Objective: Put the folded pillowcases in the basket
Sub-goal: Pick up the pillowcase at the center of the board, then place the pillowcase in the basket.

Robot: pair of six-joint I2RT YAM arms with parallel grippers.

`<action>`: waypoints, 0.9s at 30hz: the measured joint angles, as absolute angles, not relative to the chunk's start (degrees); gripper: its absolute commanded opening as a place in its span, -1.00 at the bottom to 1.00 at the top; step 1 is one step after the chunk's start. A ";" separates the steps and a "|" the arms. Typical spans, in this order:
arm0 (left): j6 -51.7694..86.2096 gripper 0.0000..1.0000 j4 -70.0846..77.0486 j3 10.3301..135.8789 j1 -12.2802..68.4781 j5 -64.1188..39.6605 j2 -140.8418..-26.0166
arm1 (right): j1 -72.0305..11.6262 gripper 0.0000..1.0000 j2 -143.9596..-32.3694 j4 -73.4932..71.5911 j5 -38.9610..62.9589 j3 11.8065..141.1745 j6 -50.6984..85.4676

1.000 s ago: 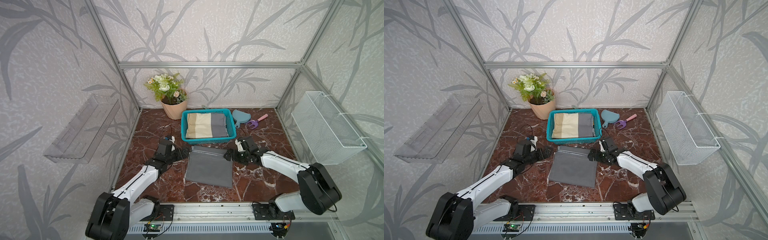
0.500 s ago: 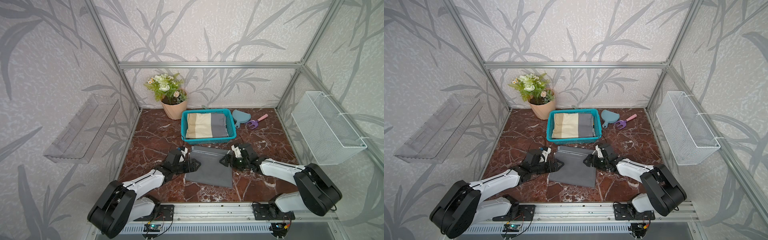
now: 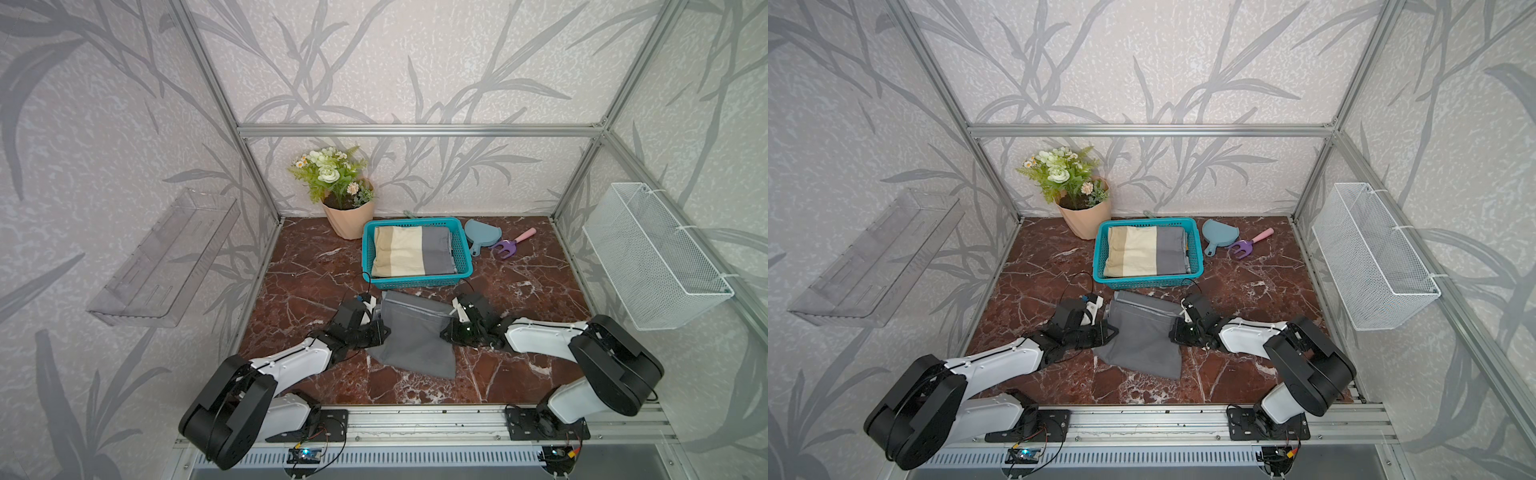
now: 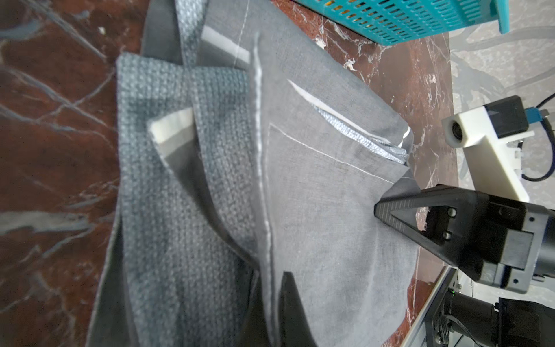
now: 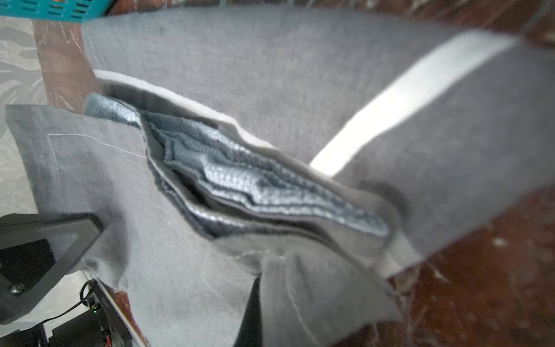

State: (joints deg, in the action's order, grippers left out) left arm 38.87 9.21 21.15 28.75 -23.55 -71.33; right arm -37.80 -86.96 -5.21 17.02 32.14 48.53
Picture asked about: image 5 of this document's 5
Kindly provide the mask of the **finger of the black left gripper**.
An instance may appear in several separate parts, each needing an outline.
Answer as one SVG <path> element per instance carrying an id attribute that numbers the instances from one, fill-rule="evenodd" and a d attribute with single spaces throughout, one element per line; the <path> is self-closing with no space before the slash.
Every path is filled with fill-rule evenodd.
<path id="1" fill-rule="evenodd" d="M 31 312 L 101 235 L 92 215 L 43 221 L 38 214 L 1 217 L 1 324 Z"/>

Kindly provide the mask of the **plain grey pillowcase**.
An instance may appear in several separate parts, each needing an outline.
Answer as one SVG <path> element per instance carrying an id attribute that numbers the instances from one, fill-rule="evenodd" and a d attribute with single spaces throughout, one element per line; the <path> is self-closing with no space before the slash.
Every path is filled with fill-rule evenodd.
<path id="1" fill-rule="evenodd" d="M 387 279 L 554 186 L 554 55 L 358 11 L 180 8 L 82 28 L 82 114 L 11 105 L 36 206 L 152 346 L 331 346 L 403 314 Z"/>

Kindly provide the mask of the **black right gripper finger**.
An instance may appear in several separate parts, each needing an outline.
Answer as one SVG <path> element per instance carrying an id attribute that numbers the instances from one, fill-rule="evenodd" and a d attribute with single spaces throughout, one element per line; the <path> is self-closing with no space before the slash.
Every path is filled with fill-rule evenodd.
<path id="1" fill-rule="evenodd" d="M 260 306 L 260 278 L 256 278 L 251 288 L 234 347 L 262 346 L 262 318 Z"/>

